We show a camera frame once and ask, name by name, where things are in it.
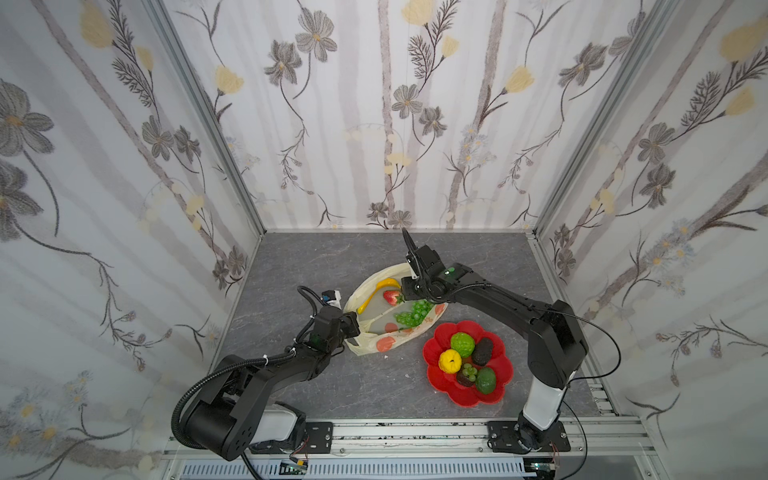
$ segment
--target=gray marble tabletop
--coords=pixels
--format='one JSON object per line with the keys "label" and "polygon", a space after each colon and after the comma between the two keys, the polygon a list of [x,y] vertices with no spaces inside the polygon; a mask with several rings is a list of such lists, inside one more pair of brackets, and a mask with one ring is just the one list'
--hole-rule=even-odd
{"label": "gray marble tabletop", "polygon": [[[446,264],[464,263],[509,290],[551,299],[522,233],[414,233],[413,238],[417,246],[427,243],[436,250]],[[221,355],[259,357],[282,352],[291,344],[311,312],[296,292],[297,285],[318,293],[341,290],[346,299],[370,274],[401,263],[405,257],[399,232],[268,233]],[[464,409],[429,385],[422,347],[432,330],[387,353],[355,356],[347,350],[322,375],[275,392],[272,399],[303,410],[312,419],[517,416],[531,383],[527,343],[509,327],[463,305],[449,305],[438,323],[465,319],[499,335],[514,366],[505,396],[495,405]],[[598,413],[585,382],[575,382],[566,401],[577,415]]]}

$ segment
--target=flower-shaped red bowl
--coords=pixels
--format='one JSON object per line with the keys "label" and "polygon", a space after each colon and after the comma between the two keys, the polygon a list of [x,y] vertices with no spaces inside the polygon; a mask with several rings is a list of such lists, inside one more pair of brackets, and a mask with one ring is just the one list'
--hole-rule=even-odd
{"label": "flower-shaped red bowl", "polygon": [[[451,336],[457,332],[469,334],[475,343],[482,338],[489,338],[493,342],[493,353],[491,360],[486,365],[493,369],[496,374],[496,389],[484,395],[480,393],[475,386],[463,386],[456,381],[456,374],[443,372],[438,366],[440,354],[451,348]],[[506,356],[506,349],[502,339],[498,335],[486,332],[476,322],[464,320],[459,323],[443,323],[435,329],[435,334],[427,340],[422,350],[424,360],[427,362],[427,379],[435,389],[445,392],[448,397],[458,406],[470,408],[478,403],[498,403],[504,397],[504,388],[512,380],[512,362]],[[483,368],[475,365],[471,359],[464,359],[465,362],[472,363],[477,369]]]}

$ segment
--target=strawberry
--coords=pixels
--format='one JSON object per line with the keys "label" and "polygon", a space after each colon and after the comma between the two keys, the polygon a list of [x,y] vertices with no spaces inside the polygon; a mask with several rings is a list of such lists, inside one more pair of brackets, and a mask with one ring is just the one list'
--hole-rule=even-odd
{"label": "strawberry", "polygon": [[384,300],[389,305],[398,305],[400,303],[403,303],[405,300],[402,299],[402,292],[400,290],[387,290],[384,292]]}

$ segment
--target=robotic arm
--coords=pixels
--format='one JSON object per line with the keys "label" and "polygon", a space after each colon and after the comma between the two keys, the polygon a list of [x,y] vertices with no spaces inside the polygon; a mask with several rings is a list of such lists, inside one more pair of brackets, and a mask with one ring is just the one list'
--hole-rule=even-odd
{"label": "robotic arm", "polygon": [[[460,263],[446,267],[434,250],[426,245],[416,249],[408,232],[402,232],[409,250],[406,259],[413,271],[412,277],[401,282],[405,300],[471,306],[529,342],[528,367],[534,379],[512,433],[517,445],[510,451],[525,454],[547,445],[568,382],[588,352],[571,307],[560,300],[549,304],[510,292]],[[214,373],[184,394],[171,417],[171,430],[182,445],[209,449],[234,460],[251,443],[272,392],[315,378],[329,365],[344,339],[360,334],[354,312],[343,313],[328,305],[326,297],[315,294],[322,303],[318,312],[314,302],[302,295],[312,303],[313,317],[295,343],[286,347],[286,353],[252,360],[227,356]],[[303,341],[310,326],[313,330]]]}

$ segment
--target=floral wallpaper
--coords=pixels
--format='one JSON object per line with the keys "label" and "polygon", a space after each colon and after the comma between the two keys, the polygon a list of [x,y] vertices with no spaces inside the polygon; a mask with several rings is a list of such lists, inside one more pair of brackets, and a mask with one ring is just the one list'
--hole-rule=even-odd
{"label": "floral wallpaper", "polygon": [[164,0],[268,228],[532,228],[653,2]]}
{"label": "floral wallpaper", "polygon": [[257,238],[140,3],[4,2],[0,72],[0,469],[160,478]]}
{"label": "floral wallpaper", "polygon": [[539,232],[678,480],[765,477],[767,122],[765,3],[681,2]]}

